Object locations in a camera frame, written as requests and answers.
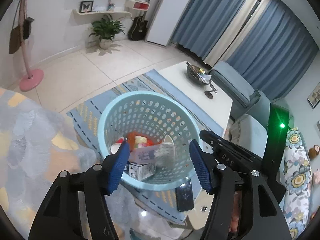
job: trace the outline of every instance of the small figurine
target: small figurine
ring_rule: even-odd
[[[310,160],[313,160],[314,158],[316,158],[320,153],[320,146],[319,145],[314,145],[309,151],[309,158]]]
[[[320,184],[320,170],[317,169],[312,175],[313,186]]]
[[[107,11],[114,11],[115,9],[115,4],[112,3],[112,0],[108,0],[108,7],[107,7]]]

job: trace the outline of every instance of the blue patterned rug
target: blue patterned rug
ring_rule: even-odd
[[[67,113],[68,116],[73,118],[74,127],[78,134],[88,147],[93,149],[97,154],[101,155],[97,138],[97,129],[103,110],[106,108],[107,104],[119,95],[138,90],[154,91],[171,97],[180,103],[191,116],[193,116],[200,130],[212,130],[219,136],[223,135],[223,128],[212,120],[212,118],[210,118],[197,104],[162,77],[156,70],[151,70],[146,74],[135,77],[111,90],[85,101]],[[204,148],[207,152],[211,149],[207,144],[204,144]],[[191,183],[193,197],[196,200],[201,191],[197,176],[191,178]],[[174,223],[182,224],[188,215],[188,212],[177,211],[174,189],[155,192],[136,189],[125,183],[122,184],[137,199]]]

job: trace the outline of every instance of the white wall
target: white wall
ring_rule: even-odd
[[[308,149],[315,144],[320,145],[320,131],[317,121],[320,120],[320,104],[312,109],[307,102],[311,94],[320,82],[320,52],[316,55],[310,68],[306,71],[300,81],[285,97],[290,110],[294,116],[294,125],[302,132]],[[320,169],[320,156],[311,162],[313,171]],[[320,187],[315,189],[313,198],[313,210],[320,205]]]
[[[307,0],[281,0],[305,25],[320,48],[320,20]]]
[[[28,55],[31,66],[37,66],[43,61],[75,50],[90,46],[94,38],[88,38],[91,22],[100,19],[103,15],[78,15],[73,9],[79,9],[83,0],[28,0],[28,16],[35,19],[32,24],[32,34],[27,40]],[[112,0],[115,10],[123,10],[125,0]],[[93,8],[107,5],[108,0],[94,0]],[[0,22],[0,87],[7,88],[20,79],[24,73],[21,51],[9,55],[9,37],[12,28],[14,13],[18,0],[10,5]],[[120,18],[129,30],[132,20],[128,14],[113,14],[115,19]],[[116,40],[126,39],[124,34],[118,34]]]

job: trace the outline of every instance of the pink coat rack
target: pink coat rack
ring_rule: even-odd
[[[19,11],[19,25],[20,25],[20,36],[21,36],[21,49],[24,65],[27,74],[23,76],[20,80],[20,90],[22,92],[30,91],[41,83],[44,77],[44,73],[41,69],[30,70],[30,65],[27,56],[27,46],[25,40],[23,39],[23,22],[25,20],[25,8],[27,5],[27,0],[21,0],[20,11]]]

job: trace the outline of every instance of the white pot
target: white pot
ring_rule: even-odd
[[[105,40],[105,39],[101,39],[99,43],[101,49],[109,49],[111,44],[112,44],[111,40]]]

